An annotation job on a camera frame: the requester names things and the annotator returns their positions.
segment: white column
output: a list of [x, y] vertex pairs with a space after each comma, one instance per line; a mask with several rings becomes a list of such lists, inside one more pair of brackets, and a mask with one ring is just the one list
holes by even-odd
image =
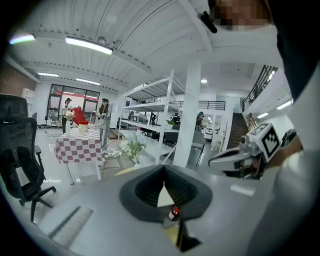
[[184, 104], [179, 137], [173, 165], [186, 167], [194, 137], [200, 95], [201, 64], [194, 60], [188, 64]]

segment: floor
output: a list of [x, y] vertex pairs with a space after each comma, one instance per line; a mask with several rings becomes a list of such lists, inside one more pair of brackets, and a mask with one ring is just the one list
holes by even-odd
[[[86, 170], [86, 172], [77, 173], [72, 172], [71, 175], [74, 180], [74, 184], [70, 185], [67, 178], [67, 169], [65, 164], [60, 164], [54, 154], [54, 147], [57, 140], [62, 134], [62, 129], [38, 129], [36, 132], [35, 144], [41, 148], [41, 159], [44, 167], [44, 175], [46, 180], [43, 182], [41, 188], [45, 189], [51, 186], [56, 188], [56, 193], [49, 192], [42, 197], [49, 204], [56, 206], [70, 198], [76, 192], [81, 190], [84, 186], [94, 183], [98, 180], [97, 173], [94, 168]], [[117, 142], [113, 143], [112, 147], [117, 147]], [[131, 168], [134, 163], [127, 158], [124, 154], [120, 157], [121, 163], [124, 169]], [[119, 166], [117, 159], [108, 160], [101, 169], [103, 171], [103, 179], [109, 179], [122, 169]], [[25, 203], [21, 206], [19, 200], [12, 197], [6, 190], [3, 180], [0, 178], [0, 187], [8, 202], [10, 203], [13, 211], [20, 215], [22, 218], [30, 219], [31, 202]], [[41, 219], [51, 209], [42, 205], [36, 204], [36, 210], [34, 215], [34, 223], [39, 223]]]

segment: checkered tablecloth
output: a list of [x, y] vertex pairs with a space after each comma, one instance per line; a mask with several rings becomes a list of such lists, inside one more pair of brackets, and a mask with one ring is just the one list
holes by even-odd
[[70, 136], [62, 134], [54, 145], [54, 154], [60, 164], [80, 163], [87, 161], [102, 161], [99, 130], [89, 129], [88, 132], [79, 132], [73, 128]]

